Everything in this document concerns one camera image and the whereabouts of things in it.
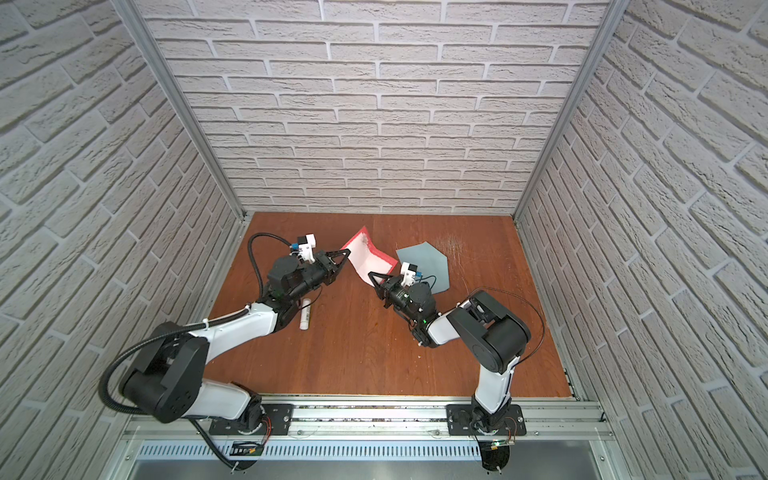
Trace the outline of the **pink white letter card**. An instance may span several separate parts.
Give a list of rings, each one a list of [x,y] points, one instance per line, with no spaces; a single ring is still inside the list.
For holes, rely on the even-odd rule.
[[[344,246],[350,251],[349,261],[359,277],[369,286],[373,285],[371,272],[388,275],[397,266],[398,261],[377,249],[366,227],[362,227]]]

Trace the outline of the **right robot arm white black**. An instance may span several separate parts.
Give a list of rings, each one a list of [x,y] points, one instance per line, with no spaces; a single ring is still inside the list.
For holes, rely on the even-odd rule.
[[[408,323],[419,345],[436,348],[456,339],[464,342],[480,365],[469,427],[485,435],[496,433],[511,405],[514,369],[531,340],[528,326],[484,290],[440,313],[427,283],[406,285],[403,274],[371,272],[368,277],[384,306]]]

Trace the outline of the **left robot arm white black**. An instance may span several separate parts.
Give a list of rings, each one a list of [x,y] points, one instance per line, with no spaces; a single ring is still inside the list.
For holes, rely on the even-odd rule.
[[[348,249],[319,250],[312,263],[297,255],[275,261],[259,301],[214,320],[180,326],[161,324],[152,338],[121,355],[134,360],[118,391],[140,414],[161,423],[177,419],[219,418],[253,432],[264,422],[261,396],[235,384],[204,378],[208,363],[258,337],[276,333],[299,313],[302,298],[333,283],[347,263]]]

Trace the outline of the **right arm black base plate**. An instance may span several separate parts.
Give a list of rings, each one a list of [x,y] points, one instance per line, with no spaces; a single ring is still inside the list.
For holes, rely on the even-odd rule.
[[[525,436],[527,427],[518,404],[508,403],[493,414],[479,405],[449,404],[446,406],[450,436]]]

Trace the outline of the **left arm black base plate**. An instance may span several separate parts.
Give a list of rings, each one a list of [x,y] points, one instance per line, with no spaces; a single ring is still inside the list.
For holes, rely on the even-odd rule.
[[[290,403],[266,403],[262,405],[264,413],[261,423],[251,429],[246,429],[235,420],[213,419],[208,432],[211,435],[256,435],[264,436],[267,425],[271,424],[272,436],[286,436],[292,422],[294,406]]]

